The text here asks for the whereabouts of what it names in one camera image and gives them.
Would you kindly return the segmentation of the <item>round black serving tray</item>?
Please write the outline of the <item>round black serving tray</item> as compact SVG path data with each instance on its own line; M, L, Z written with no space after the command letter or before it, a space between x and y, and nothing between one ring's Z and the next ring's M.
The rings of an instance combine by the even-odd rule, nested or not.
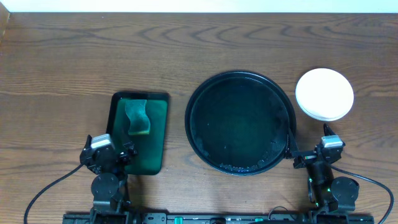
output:
M185 110L185 132L196 155L229 175L256 175L284 158L287 128L295 136L294 107L273 80L228 71L203 82Z

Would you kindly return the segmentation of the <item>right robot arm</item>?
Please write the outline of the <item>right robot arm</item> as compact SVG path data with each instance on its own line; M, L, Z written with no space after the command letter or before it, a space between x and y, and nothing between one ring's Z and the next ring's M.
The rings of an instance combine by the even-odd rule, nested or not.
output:
M359 184L348 177L335 177L331 165L341 159L345 143L327 125L324 136L309 151L299 151L292 132L287 135L286 157L293 159L295 169L307 170L308 198L321 212L345 213L355 210Z

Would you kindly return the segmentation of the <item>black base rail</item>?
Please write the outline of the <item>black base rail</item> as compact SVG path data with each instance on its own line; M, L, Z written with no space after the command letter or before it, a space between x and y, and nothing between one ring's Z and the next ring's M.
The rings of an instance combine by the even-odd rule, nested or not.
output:
M96 213L64 214L62 224L133 223L133 224L245 224L245 223L374 223L372 216L326 215L310 218L304 214L272 213L270 215L188 215L166 213Z

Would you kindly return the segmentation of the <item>white plate with green stain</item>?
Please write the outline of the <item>white plate with green stain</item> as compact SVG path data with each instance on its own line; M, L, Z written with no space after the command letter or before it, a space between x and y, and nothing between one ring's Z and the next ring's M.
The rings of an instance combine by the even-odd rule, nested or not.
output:
M302 111L320 121L336 121L349 113L354 103L350 82L329 68L315 68L297 82L295 97Z

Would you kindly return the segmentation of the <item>green rectangular tray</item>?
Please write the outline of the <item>green rectangular tray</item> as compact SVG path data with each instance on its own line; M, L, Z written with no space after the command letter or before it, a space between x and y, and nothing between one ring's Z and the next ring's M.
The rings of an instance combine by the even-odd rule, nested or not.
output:
M134 136L128 134L130 122L125 113L127 100L147 100L149 134ZM137 149L137 156L133 158L132 164L126 167L128 174L156 175L160 172L168 108L169 95L166 93L120 91L112 96L106 133L111 136L118 152L122 151L123 144L127 142L133 142Z

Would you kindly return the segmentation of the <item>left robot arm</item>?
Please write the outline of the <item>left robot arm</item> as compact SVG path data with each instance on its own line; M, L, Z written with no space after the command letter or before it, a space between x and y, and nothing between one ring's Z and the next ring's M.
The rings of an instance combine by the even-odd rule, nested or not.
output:
M127 210L130 201L126 166L132 164L136 155L132 142L123 144L122 151L118 152L109 134L87 136L80 163L96 174L91 184L94 211L116 214Z

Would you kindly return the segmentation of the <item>green yellow sponge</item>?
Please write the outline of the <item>green yellow sponge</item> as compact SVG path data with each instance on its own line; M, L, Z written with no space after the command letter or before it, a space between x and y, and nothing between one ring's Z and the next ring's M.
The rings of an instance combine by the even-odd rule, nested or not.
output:
M146 113L147 100L127 100L125 113L130 125L128 134L146 135L150 133L150 119Z

